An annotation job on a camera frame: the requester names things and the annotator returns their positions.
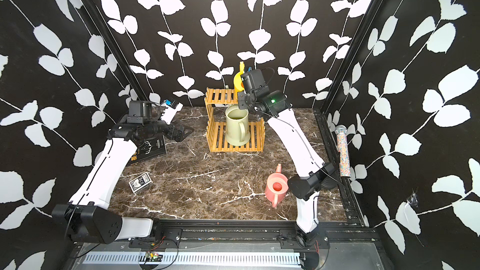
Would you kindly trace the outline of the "yellow watering can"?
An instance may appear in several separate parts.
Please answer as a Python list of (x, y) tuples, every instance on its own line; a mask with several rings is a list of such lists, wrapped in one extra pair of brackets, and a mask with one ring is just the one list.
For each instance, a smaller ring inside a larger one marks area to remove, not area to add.
[(234, 80), (233, 80), (234, 92), (235, 93), (238, 93), (238, 92), (241, 92), (241, 91), (245, 90), (245, 87), (243, 86), (243, 80), (242, 80), (242, 77), (241, 77), (244, 73), (245, 73), (245, 63), (243, 61), (241, 61), (239, 63), (239, 72), (236, 73), (236, 75), (234, 76)]

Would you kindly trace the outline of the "green watering can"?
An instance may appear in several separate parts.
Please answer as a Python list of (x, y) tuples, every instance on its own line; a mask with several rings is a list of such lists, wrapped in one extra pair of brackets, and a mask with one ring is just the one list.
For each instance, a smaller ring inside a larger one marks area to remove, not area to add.
[(249, 111), (241, 109), (239, 104), (230, 104), (225, 112), (226, 141), (232, 146), (244, 146), (251, 137), (249, 130)]

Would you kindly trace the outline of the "wooden slatted shelf rack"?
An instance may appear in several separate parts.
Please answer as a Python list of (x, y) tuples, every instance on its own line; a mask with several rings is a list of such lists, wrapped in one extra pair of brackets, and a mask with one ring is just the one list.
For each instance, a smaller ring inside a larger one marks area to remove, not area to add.
[[(250, 121), (249, 112), (240, 109), (233, 89), (208, 88), (205, 96), (208, 115), (207, 143), (211, 152), (262, 152), (265, 121)], [(215, 106), (226, 105), (225, 121), (215, 118)]]

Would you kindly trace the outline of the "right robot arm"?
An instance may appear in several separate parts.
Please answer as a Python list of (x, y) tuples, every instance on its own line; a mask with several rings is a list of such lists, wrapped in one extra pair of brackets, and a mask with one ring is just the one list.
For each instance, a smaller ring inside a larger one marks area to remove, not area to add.
[(309, 246), (319, 235), (318, 198), (326, 183), (335, 187), (335, 167), (326, 163), (311, 146), (295, 116), (292, 104), (280, 90), (270, 91), (259, 69), (240, 73), (237, 93), (239, 107), (260, 114), (282, 141), (294, 163), (296, 174), (287, 180), (289, 190), (297, 199), (297, 242)]

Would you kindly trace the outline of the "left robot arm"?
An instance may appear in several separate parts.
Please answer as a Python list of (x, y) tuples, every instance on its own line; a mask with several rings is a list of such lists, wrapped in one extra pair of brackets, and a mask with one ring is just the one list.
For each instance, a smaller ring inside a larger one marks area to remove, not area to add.
[(193, 129), (172, 122), (183, 105), (170, 100), (131, 101), (129, 111), (107, 132), (101, 156), (85, 182), (66, 204), (58, 204), (52, 217), (64, 238), (83, 243), (110, 244), (117, 240), (150, 236), (154, 221), (122, 217), (109, 211), (111, 196), (131, 157), (147, 141), (160, 137), (181, 142)]

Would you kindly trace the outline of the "pink watering can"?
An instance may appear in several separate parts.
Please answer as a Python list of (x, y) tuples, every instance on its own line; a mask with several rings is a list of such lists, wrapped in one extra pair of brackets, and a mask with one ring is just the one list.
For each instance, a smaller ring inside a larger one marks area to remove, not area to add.
[(276, 208), (284, 200), (288, 190), (288, 178), (282, 173), (282, 165), (278, 164), (275, 172), (267, 178), (265, 197), (271, 202), (271, 206)]

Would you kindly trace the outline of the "playing card box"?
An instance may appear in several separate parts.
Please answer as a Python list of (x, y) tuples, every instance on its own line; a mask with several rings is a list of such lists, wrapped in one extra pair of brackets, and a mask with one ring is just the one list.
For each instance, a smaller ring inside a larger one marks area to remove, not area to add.
[(139, 193), (140, 191), (146, 189), (152, 184), (152, 179), (151, 176), (148, 172), (142, 173), (138, 177), (132, 179), (129, 182), (129, 187), (131, 191), (136, 194)]

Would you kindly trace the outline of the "sprinkle filled clear tube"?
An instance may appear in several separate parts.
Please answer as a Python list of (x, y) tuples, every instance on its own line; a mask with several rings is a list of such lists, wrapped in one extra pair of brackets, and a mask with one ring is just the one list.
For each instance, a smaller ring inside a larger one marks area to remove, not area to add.
[(339, 173), (340, 176), (350, 178), (351, 166), (348, 151), (347, 128), (339, 125), (335, 129), (337, 137), (337, 150), (339, 152)]

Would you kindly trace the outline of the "small circuit board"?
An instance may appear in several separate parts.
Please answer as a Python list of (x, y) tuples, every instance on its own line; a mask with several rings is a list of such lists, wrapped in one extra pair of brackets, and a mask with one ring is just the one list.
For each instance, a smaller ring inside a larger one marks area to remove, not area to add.
[(163, 255), (158, 252), (147, 252), (143, 257), (143, 264), (146, 265), (147, 263), (159, 263), (163, 259)]

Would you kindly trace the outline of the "white perforated strip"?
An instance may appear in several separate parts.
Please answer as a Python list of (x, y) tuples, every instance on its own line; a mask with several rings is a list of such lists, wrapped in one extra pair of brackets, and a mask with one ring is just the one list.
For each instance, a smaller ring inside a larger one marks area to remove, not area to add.
[(82, 263), (85, 265), (201, 265), (201, 266), (301, 266), (298, 252), (157, 252), (163, 255), (161, 262), (143, 264), (146, 252), (90, 252)]

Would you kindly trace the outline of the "black front rail frame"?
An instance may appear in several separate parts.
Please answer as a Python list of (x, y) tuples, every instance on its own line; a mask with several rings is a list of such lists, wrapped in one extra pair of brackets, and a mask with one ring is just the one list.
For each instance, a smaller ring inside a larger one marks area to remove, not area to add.
[[(72, 252), (68, 270), (390, 270), (378, 233), (361, 224), (321, 222), (319, 235), (299, 244), (292, 221), (159, 220), (152, 235), (108, 245), (84, 243)], [(99, 265), (83, 264), (91, 252), (299, 253), (301, 266)]]

